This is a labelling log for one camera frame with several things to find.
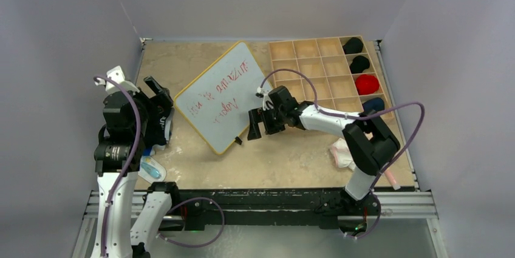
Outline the white whiteboard yellow frame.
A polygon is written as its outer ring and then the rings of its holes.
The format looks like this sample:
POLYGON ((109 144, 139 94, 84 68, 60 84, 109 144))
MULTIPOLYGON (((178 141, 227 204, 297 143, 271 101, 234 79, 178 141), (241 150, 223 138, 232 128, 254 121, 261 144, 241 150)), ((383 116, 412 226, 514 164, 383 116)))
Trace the white whiteboard yellow frame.
POLYGON ((175 108, 218 155, 249 127, 262 106, 258 87, 271 90, 248 45, 239 41, 174 97, 175 108))

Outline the white underwear pink trim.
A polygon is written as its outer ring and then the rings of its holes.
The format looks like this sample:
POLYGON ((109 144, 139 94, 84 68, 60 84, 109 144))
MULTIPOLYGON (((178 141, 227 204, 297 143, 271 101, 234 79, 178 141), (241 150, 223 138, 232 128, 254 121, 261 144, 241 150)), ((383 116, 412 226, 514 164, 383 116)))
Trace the white underwear pink trim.
POLYGON ((330 146, 329 151, 333 155, 337 168, 347 168, 351 171, 355 170, 356 164, 345 139, 339 138, 330 146))

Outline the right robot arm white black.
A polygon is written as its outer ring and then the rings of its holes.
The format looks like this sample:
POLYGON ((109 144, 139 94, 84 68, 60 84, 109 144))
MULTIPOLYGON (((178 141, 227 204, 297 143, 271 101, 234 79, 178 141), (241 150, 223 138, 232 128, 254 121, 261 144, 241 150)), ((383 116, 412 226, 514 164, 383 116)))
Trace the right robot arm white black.
POLYGON ((342 138, 349 148, 356 168, 344 187, 341 206, 354 214, 364 207, 380 171, 400 150, 400 143, 381 117, 373 113, 344 113, 325 109, 312 101, 298 102, 285 86, 267 94, 264 107, 249 110, 248 140, 273 135, 293 127, 304 131, 319 131, 342 138))

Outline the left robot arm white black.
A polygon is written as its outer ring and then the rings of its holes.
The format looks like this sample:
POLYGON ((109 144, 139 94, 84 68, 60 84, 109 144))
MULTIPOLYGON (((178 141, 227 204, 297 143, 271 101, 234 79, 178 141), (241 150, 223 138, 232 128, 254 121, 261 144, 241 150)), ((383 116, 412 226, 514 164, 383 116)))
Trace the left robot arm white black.
POLYGON ((92 257, 150 257, 163 217, 181 207, 176 183, 153 182, 140 215, 131 222, 141 158, 146 149, 169 143, 174 114, 169 89, 151 76, 144 82, 153 97, 119 81, 125 91, 110 92, 103 101, 106 123, 94 152, 100 207, 92 257))

